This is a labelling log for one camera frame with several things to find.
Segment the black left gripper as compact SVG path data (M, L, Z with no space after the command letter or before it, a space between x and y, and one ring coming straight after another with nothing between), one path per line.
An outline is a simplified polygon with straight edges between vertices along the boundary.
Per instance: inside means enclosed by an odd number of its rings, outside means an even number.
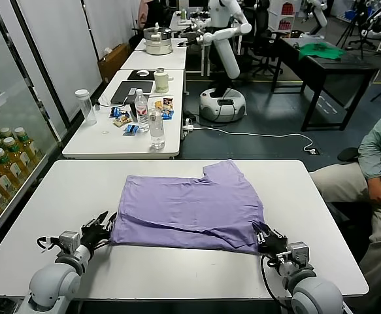
M117 213L110 214L108 211L101 213L97 218L92 218L81 229L80 244L93 253L101 241L109 239L109 233L114 227L116 218Z

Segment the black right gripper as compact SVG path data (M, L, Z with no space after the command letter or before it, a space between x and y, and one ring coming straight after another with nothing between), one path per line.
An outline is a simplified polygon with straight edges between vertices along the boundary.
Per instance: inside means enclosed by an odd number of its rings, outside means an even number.
M276 255L287 251L287 237L275 229L269 228L268 234L264 234L261 226L254 223L254 233L257 238L259 254L274 258Z

